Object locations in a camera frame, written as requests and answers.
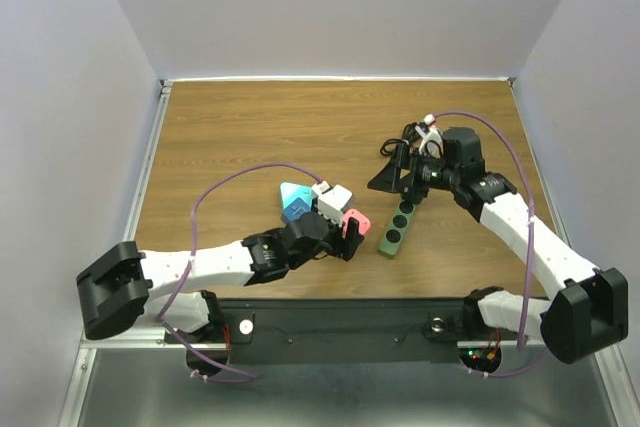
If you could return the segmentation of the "pink square socket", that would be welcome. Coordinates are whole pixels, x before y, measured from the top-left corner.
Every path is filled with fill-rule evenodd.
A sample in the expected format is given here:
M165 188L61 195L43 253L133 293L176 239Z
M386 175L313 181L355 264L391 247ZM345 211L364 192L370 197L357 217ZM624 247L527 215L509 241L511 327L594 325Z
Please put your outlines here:
M355 219L358 222L358 234L366 236L371 228L371 221L368 217L362 214L359 210L351 208L347 210L343 216L343 236L346 236L348 230L348 224L351 219Z

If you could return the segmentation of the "green power strip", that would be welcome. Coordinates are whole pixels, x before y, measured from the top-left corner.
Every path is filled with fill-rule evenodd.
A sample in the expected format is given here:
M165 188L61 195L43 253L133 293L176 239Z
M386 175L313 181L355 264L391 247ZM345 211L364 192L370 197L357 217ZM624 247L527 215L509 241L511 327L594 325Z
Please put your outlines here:
M408 200L398 202L378 244L380 255L389 259L397 256L418 207L417 203Z

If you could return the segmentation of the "white USB charger plug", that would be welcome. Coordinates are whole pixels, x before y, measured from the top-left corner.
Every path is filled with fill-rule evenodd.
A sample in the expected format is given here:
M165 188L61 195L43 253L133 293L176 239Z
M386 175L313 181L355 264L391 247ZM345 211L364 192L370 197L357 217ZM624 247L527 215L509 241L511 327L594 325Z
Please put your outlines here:
M353 200L353 193L341 185L330 185L326 181L312 185L311 192L312 199L316 202L316 211L331 222L341 225Z

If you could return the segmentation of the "blue cube socket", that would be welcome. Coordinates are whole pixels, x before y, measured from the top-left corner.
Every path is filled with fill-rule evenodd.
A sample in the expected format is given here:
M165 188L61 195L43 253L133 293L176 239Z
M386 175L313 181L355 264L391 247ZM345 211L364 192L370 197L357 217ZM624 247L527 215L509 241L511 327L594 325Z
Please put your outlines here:
M302 215L310 212L311 206L302 198L297 198L290 202L282 211L281 220L287 224L298 220Z

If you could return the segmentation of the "teal triangular power strip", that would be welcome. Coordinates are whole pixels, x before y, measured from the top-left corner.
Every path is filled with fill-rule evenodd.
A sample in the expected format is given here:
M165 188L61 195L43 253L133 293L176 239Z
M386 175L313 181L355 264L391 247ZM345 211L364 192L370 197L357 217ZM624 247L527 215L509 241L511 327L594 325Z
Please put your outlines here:
M312 205L312 190L308 185L282 182L279 192L283 210L298 200L304 202L308 207Z

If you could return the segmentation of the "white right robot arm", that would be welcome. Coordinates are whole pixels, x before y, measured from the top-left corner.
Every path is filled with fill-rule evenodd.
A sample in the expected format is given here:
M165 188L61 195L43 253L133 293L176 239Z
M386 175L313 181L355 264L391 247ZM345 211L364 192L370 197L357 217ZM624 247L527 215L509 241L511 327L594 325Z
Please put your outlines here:
M432 190L447 191L476 222L494 233L538 280L545 299L528 299L499 287L473 291L463 301L460 325L472 337L505 329L542 341L565 364L625 340L628 281L570 248L527 206L513 183L485 166L481 140L468 127L444 132L416 125L398 139L368 189L419 204Z

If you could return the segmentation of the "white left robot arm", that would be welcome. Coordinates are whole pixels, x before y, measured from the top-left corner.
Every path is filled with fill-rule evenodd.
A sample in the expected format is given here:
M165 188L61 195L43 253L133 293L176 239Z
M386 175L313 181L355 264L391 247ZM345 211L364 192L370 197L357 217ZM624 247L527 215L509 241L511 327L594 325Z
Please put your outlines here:
M203 291L274 282L322 255L349 261L370 227L350 209L340 224L307 212L283 227L195 253L141 251L133 241L120 242L76 278L85 336L104 340L162 318L213 340L223 318Z

